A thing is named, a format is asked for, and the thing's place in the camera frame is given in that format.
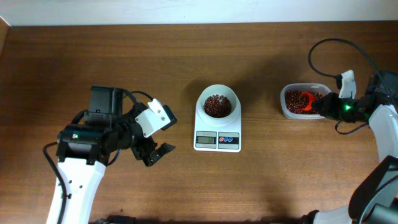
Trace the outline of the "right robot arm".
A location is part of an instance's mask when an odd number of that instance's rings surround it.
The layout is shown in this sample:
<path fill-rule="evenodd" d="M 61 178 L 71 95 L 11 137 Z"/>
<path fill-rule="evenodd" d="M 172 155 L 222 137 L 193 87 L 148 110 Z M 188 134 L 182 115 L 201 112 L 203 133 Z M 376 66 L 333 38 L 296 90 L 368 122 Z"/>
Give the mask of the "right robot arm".
<path fill-rule="evenodd" d="M 329 93 L 312 106 L 339 123 L 360 121 L 369 126 L 380 163 L 354 191 L 347 206 L 327 212 L 314 210 L 299 223 L 397 224 L 397 74 L 375 72 L 358 100 Z"/>

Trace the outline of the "white digital kitchen scale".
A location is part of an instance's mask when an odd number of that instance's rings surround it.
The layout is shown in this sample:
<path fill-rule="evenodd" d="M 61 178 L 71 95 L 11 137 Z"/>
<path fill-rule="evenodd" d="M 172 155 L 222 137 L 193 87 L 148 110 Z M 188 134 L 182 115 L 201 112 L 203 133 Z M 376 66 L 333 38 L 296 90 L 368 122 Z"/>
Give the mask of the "white digital kitchen scale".
<path fill-rule="evenodd" d="M 239 152 L 242 141 L 242 114 L 240 111 L 232 117 L 214 119 L 205 116 L 195 108 L 195 126 L 193 148 L 196 151 Z"/>

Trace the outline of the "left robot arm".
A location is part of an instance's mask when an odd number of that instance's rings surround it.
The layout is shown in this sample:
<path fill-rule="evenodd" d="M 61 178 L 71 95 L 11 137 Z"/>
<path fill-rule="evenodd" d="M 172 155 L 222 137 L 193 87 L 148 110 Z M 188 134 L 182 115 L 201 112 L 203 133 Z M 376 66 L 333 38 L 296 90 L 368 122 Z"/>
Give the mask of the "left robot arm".
<path fill-rule="evenodd" d="M 53 145 L 57 161 L 43 148 L 57 180 L 47 223 L 88 223 L 97 188 L 108 166 L 110 155 L 130 149 L 136 160 L 153 166 L 174 150 L 158 145 L 152 135 L 177 122 L 169 106 L 150 97 L 148 104 L 136 100 L 135 91 L 93 86 L 90 103 L 60 131 Z"/>

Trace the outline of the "white round bowl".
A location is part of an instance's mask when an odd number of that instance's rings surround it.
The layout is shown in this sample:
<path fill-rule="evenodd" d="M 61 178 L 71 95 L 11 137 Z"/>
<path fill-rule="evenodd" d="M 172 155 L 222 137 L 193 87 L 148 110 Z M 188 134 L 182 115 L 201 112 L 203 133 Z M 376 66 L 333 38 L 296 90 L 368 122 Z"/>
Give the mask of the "white round bowl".
<path fill-rule="evenodd" d="M 232 115 L 235 115 L 236 113 L 238 113 L 240 111 L 239 100 L 238 100 L 238 97 L 236 96 L 235 92 L 228 86 L 217 84 L 217 85 L 211 85 L 211 86 L 207 87 L 206 89 L 204 89 L 198 99 L 198 110 L 201 113 L 203 113 L 205 116 L 207 116 L 209 118 L 213 118 L 211 116 L 208 116 L 204 112 L 204 109 L 203 109 L 205 100 L 211 95 L 223 95 L 230 100 L 230 102 L 232 104 L 232 112 L 227 117 L 232 117 Z"/>

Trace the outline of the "orange measuring scoop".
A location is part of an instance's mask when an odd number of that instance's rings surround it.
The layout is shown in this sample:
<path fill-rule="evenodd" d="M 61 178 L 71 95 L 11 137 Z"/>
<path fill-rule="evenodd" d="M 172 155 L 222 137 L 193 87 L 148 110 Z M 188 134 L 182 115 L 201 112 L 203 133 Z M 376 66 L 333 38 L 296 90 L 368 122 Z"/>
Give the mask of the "orange measuring scoop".
<path fill-rule="evenodd" d="M 307 105 L 304 108 L 301 108 L 301 111 L 311 111 L 312 110 L 312 103 L 315 101 L 315 97 L 312 93 L 308 91 L 303 91 L 300 94 L 300 97 L 305 97 L 308 101 Z"/>

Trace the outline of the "red adzuki beans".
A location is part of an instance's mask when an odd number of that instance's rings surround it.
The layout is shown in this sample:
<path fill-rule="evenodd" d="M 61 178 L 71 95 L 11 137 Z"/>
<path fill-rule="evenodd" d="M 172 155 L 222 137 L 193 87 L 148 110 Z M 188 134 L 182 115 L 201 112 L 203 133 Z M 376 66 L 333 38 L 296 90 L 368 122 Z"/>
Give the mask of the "red adzuki beans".
<path fill-rule="evenodd" d="M 297 90 L 289 90 L 285 93 L 285 105 L 286 108 L 295 114 L 317 114 L 317 112 L 312 109 L 311 111 L 301 111 L 301 108 L 304 108 L 308 101 L 305 97 L 300 97 L 302 91 Z M 315 100 L 319 100 L 323 95 L 319 92 L 309 91 L 315 97 Z"/>

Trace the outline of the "beans in white bowl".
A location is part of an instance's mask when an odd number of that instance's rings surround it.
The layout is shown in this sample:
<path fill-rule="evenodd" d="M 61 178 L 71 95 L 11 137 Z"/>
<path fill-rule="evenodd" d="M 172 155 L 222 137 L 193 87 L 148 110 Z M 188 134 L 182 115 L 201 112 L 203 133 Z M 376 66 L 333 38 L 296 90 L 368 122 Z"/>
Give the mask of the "beans in white bowl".
<path fill-rule="evenodd" d="M 213 118 L 224 118 L 232 112 L 230 100 L 223 95 L 209 96 L 203 105 L 204 112 Z"/>

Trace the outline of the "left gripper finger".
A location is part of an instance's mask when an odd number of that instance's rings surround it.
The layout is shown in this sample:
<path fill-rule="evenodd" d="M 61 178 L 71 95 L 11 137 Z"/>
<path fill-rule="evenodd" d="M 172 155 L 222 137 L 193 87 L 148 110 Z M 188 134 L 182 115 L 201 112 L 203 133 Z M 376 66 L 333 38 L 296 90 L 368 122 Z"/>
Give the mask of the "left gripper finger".
<path fill-rule="evenodd" d="M 168 124 L 166 124 L 162 130 L 165 131 L 167 130 L 169 127 L 173 126 L 174 124 L 177 123 L 177 118 L 174 115 L 174 112 L 170 109 L 170 107 L 168 105 L 164 105 L 163 109 L 166 112 L 166 115 L 168 117 L 168 119 L 170 120 L 170 122 Z"/>
<path fill-rule="evenodd" d="M 156 162 L 158 162 L 163 156 L 172 152 L 176 147 L 163 143 L 158 149 L 154 149 L 146 156 L 146 167 L 153 166 Z"/>

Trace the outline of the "clear plastic container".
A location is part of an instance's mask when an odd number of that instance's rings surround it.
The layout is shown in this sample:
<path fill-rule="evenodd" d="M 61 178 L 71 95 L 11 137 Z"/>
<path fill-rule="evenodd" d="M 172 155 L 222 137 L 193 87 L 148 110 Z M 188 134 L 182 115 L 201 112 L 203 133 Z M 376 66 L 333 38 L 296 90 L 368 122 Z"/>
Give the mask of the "clear plastic container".
<path fill-rule="evenodd" d="M 325 96 L 331 92 L 331 90 L 323 84 L 319 83 L 294 83 L 285 86 L 280 93 L 280 104 L 282 107 L 283 115 L 287 119 L 301 119 L 301 120 L 310 120 L 310 119 L 323 119 L 319 114 L 297 114 L 292 113 L 287 108 L 287 103 L 285 101 L 285 94 L 289 91 L 315 91 Z"/>

